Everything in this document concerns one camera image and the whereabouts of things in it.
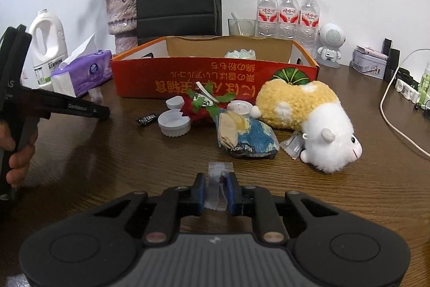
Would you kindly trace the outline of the person's left hand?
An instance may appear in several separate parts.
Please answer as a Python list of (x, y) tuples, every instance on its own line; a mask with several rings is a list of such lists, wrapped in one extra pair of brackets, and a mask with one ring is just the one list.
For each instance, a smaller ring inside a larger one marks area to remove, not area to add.
[[(38, 129), (30, 137), (27, 145), (20, 151), (15, 152), (9, 159), (11, 170), (6, 174), (6, 181), (12, 188), (18, 188), (25, 181), (30, 161), (35, 154), (35, 143), (38, 138)], [(1, 121), (1, 148), (5, 151), (13, 151), (15, 142), (12, 138), (9, 125)]]

